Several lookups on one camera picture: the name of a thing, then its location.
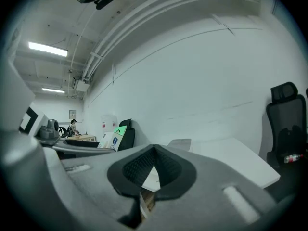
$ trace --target cable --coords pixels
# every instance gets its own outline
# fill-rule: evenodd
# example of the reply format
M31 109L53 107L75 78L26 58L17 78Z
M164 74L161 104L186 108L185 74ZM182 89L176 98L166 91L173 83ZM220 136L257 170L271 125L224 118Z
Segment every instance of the cable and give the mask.
M70 66L70 68L69 68L69 76L68 76L68 87L67 87L67 95L68 95L68 96L69 96L69 86L70 86L69 83L70 83L71 72L72 72L71 69L72 69L72 66L73 66L73 61L74 61L74 58L75 58L76 50L77 50L78 44L79 44L79 42L80 42L80 40L81 40L81 37L82 37L82 35L83 35L83 33L84 33L84 31L85 31L85 29L86 29L86 27L87 27L89 21L91 20L92 16L94 16L95 12L96 12L96 9L93 11L93 13L91 14L91 16L88 18L88 21L87 21L87 23L85 24L85 27L83 28L83 30L82 30L82 32L81 32L81 34L80 34L80 36L79 36L79 39L78 39L78 41L77 41L77 44L76 44L76 47L75 47L75 50L74 50L74 53L73 53L73 58L72 58L72 61L71 61L71 66Z
M61 43L61 42L63 42L63 41L66 41L66 38L64 38L63 40L61 40L61 41L59 41L59 42L57 42L57 43L51 44L51 45L59 44L59 43Z

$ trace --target black office chair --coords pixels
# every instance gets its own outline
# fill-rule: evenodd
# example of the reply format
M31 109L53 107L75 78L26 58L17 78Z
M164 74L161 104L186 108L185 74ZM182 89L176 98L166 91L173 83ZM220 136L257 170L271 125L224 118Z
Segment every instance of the black office chair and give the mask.
M304 154L306 148L306 102L298 95L292 82L270 89L272 103L266 107L273 134L273 148L267 153L267 163L281 176L271 186L271 191L280 200L298 189L305 172L306 160L285 164L285 156Z
M118 152L134 147L136 134L135 129L131 127L131 119L121 121L119 126L127 126L127 128L119 145Z
M59 127L59 135L61 138L67 137L67 130L64 127Z

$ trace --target white conduit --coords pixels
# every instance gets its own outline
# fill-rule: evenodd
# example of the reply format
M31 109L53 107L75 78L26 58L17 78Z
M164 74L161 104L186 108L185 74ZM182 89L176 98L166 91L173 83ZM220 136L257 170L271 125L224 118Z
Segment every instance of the white conduit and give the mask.
M115 27L113 27L110 32L104 37L104 39L101 41L101 43L98 45L94 53L98 54L99 50L103 47L103 45L110 40L111 36L116 32L117 29L119 29L126 21L131 19L134 15L141 12L143 9L151 8L153 6L153 3L159 2L160 0L148 0L145 3L143 3L141 6L137 7L130 13L128 13L121 21L119 21ZM126 27L124 27L104 48L103 52L101 54L98 54L102 57L105 57L122 39L124 39L128 34L130 34L133 30L147 22L148 20L152 19L153 17L166 12L167 10L173 9L175 7L181 6L186 3L195 2L198 0L169 0L167 2L163 2L149 9L146 13L143 13L141 16L137 17L136 19L132 20ZM259 2L259 0L246 0L250 2ZM94 61L94 56L91 55L90 59L87 63L87 67L85 71L82 74L83 80L89 80L91 75L94 73L96 68L99 66L99 64L102 62L101 59L97 59L95 63L92 65Z
M76 54L76 50L77 50L77 47L78 47L79 42L80 42L80 40L81 40L81 37L82 37L82 35L83 35L83 33L84 33L84 31L85 31L85 29L86 29L86 27L87 27L89 21L91 20L92 16L94 16L95 12L96 12L96 9L93 11L93 13L91 14L91 16L88 18L88 20L87 20L87 22L86 22L84 28L82 29L82 32L81 32L81 34L80 34L80 36L79 36L79 39L78 39L78 41L77 41L77 44L76 44L76 47L75 47L75 50L74 50L74 53L73 53L73 57L72 57L72 61L71 61L71 66L70 66L70 68L69 68L69 72L70 72L71 69L72 69L73 62L74 62L74 58L75 58L75 54ZM69 73L69 76L68 76L68 87L67 87L67 96L68 96L68 97L69 97L70 80L71 80L71 73Z

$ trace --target wall sign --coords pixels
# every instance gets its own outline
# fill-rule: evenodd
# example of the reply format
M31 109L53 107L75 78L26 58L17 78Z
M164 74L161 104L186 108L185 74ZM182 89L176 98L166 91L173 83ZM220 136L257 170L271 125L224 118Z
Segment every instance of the wall sign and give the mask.
M69 119L76 119L76 110L70 110L69 111Z

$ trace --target ceiling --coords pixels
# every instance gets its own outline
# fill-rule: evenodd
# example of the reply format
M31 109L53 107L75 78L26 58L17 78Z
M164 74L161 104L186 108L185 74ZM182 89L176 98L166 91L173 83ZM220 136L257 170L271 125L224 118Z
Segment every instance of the ceiling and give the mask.
M23 19L15 67L34 93L55 95L43 91L45 87L64 90L62 95L67 96L70 86L69 96L82 98L84 92L71 88L73 77L82 76L90 53L108 32L146 1L114 0L98 11L95 4L80 4L76 0L31 0ZM66 49L68 55L31 50L29 41Z

